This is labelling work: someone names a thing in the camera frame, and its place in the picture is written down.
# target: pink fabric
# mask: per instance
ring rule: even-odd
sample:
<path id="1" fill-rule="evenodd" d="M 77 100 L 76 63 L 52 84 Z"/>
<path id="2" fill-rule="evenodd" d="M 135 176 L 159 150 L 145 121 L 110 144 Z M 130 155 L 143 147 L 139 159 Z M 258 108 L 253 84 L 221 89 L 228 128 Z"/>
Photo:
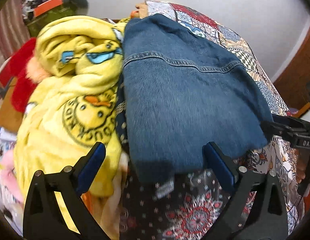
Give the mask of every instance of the pink fabric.
<path id="1" fill-rule="evenodd" d="M 16 177 L 13 173 L 14 169 L 14 154 L 13 150 L 8 150 L 0 164 L 3 166 L 3 170 L 0 169 L 0 184 L 6 186 L 9 192 L 18 200 L 19 202 L 24 202 L 24 197 L 21 194 L 19 186 L 17 184 Z"/>

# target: striped curtain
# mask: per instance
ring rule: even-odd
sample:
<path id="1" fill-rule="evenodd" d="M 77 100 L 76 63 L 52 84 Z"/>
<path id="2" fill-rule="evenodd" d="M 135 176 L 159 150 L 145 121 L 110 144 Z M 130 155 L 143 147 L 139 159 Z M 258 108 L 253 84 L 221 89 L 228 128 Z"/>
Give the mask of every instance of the striped curtain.
<path id="1" fill-rule="evenodd" d="M 0 66 L 30 38 L 21 4 L 22 0 L 7 0 L 0 11 Z"/>

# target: pink fluffy fabric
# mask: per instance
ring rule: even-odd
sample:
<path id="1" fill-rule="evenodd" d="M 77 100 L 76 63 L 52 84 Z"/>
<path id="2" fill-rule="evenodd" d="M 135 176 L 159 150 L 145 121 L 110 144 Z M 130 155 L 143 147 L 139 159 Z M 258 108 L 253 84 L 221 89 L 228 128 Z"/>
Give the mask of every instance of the pink fluffy fabric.
<path id="1" fill-rule="evenodd" d="M 42 67 L 42 65 L 39 63 L 36 57 L 32 57 L 27 63 L 26 77 L 31 79 L 34 83 L 39 84 L 45 78 L 51 76 L 52 75 Z"/>
<path id="2" fill-rule="evenodd" d="M 14 169 L 14 154 L 13 150 L 8 150 L 0 164 L 3 167 L 3 170 L 0 169 L 0 183 L 3 186 L 6 186 L 10 193 L 21 203 L 24 202 L 24 197 L 19 189 L 16 177 L 13 173 Z"/>

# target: orange box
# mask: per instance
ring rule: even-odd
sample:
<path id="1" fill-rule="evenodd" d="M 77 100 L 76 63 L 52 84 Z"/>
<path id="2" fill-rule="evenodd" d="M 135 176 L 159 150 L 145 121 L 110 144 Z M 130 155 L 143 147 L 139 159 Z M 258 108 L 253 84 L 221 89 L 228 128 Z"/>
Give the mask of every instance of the orange box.
<path id="1" fill-rule="evenodd" d="M 34 16 L 37 17 L 61 4 L 63 4 L 63 0 L 48 0 L 34 9 Z"/>

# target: white wall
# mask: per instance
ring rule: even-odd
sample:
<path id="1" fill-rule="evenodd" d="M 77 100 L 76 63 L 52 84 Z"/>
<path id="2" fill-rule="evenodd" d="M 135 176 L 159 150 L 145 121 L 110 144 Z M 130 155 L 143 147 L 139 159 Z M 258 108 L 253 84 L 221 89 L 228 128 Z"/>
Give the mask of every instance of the white wall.
<path id="1" fill-rule="evenodd" d="M 304 114 L 302 117 L 301 117 L 302 120 L 304 121 L 307 121 L 307 122 L 310 122 L 310 110 L 308 110 L 306 112 L 306 114 Z"/>
<path id="2" fill-rule="evenodd" d="M 144 0 L 88 0 L 88 15 L 128 17 Z M 160 0 L 191 7 L 236 31 L 272 81 L 294 57 L 310 25 L 299 0 Z"/>

